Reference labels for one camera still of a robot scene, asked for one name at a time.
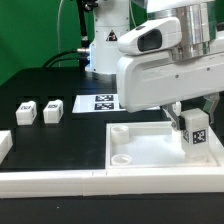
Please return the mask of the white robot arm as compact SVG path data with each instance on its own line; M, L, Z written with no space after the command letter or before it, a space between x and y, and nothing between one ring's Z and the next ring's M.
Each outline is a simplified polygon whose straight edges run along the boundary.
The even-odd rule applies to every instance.
M215 0L94 0L88 72L116 76L127 111L224 91L224 30Z

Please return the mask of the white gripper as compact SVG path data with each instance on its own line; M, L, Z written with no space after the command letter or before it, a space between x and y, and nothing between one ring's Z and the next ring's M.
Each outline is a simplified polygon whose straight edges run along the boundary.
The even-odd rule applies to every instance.
M216 92L224 91L224 30L217 33L208 54L175 61L171 48L181 40L178 18L147 21L118 39L124 56L116 70L121 106L136 112L164 105L162 109L176 131L184 129L184 118L181 104L175 102L206 95L203 111L213 124L220 100Z

